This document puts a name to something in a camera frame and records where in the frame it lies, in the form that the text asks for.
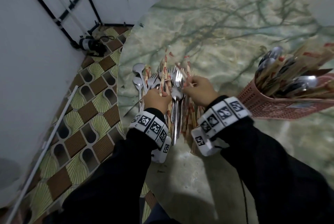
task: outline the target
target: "person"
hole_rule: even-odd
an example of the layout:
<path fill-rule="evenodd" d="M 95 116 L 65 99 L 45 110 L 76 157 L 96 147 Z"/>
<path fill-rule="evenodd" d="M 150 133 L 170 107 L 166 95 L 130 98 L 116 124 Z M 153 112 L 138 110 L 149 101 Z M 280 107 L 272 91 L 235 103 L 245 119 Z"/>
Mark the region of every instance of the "person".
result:
<path fill-rule="evenodd" d="M 182 91 L 207 110 L 228 98 L 219 95 L 206 78 L 194 76 L 188 81 L 194 87 L 186 84 Z M 145 111 L 165 122 L 171 100 L 166 93 L 159 96 L 157 90 L 150 90 L 144 96 Z M 279 142 L 255 128 L 249 116 L 225 127 L 216 137 L 219 135 L 230 145 L 220 154 L 237 169 L 254 197 L 260 224 L 334 221 L 334 192 L 324 177 L 288 155 Z M 144 132 L 129 129 L 126 140 L 116 143 L 112 156 L 66 198 L 56 222 L 137 223 L 138 199 L 151 152 L 157 147 Z M 161 219 L 150 223 L 178 222 L 162 213 Z"/>

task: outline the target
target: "pink plastic basket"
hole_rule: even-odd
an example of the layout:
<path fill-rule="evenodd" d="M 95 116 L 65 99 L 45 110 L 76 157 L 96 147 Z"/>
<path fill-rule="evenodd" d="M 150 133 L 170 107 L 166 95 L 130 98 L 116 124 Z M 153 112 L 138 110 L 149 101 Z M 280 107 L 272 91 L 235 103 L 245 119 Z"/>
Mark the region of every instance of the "pink plastic basket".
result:
<path fill-rule="evenodd" d="M 333 77 L 334 74 L 326 74 L 319 82 L 324 84 Z M 237 97 L 255 119 L 296 120 L 334 106 L 334 100 L 326 99 L 272 99 L 257 89 L 254 79 Z"/>

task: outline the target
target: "person's left hand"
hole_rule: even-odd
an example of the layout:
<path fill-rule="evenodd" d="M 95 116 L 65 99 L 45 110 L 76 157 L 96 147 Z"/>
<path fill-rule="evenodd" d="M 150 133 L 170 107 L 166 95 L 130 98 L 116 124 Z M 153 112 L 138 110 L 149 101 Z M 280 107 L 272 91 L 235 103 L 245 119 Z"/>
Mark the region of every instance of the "person's left hand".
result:
<path fill-rule="evenodd" d="M 145 109 L 156 108 L 165 114 L 168 110 L 168 104 L 172 101 L 172 96 L 167 95 L 166 92 L 162 92 L 162 96 L 159 95 L 158 89 L 150 89 L 143 97 Z"/>

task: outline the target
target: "tiled floor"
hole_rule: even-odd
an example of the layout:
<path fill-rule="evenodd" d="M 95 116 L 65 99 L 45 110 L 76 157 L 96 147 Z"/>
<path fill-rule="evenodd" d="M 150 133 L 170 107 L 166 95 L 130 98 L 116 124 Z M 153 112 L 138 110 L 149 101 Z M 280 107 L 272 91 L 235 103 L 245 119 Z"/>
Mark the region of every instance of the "tiled floor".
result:
<path fill-rule="evenodd" d="M 79 89 L 26 194 L 15 223 L 39 224 L 47 214 L 60 209 L 65 198 L 109 157 L 117 141 L 124 139 L 117 106 L 117 73 L 123 44 L 130 35 L 127 27 L 99 27 L 104 58 L 87 56 L 64 98 L 57 122 L 75 85 Z M 139 198 L 140 222 L 155 205 L 146 184 Z"/>

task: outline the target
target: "green marble tabletop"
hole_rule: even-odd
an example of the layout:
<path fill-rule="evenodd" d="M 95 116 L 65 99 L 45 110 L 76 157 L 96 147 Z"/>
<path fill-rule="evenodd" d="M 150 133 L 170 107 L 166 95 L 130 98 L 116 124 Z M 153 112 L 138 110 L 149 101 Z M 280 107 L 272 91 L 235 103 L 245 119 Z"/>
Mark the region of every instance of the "green marble tabletop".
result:
<path fill-rule="evenodd" d="M 221 94 L 236 95 L 253 78 L 266 47 L 292 52 L 315 34 L 334 40 L 334 27 L 321 26 L 308 10 L 310 0 L 161 0 L 140 18 L 119 63 L 118 105 L 123 128 L 137 109 L 132 66 L 153 69 L 168 46 L 177 60 L 190 56 L 197 75 Z M 329 62 L 327 67 L 334 67 Z M 256 120 L 255 126 L 287 152 L 321 172 L 334 187 L 334 109 L 297 121 Z M 182 223 L 244 223 L 244 199 L 237 173 L 223 158 L 199 158 L 178 139 L 164 164 L 151 164 L 146 183 L 171 217 Z M 247 192 L 249 217 L 257 222 Z"/>

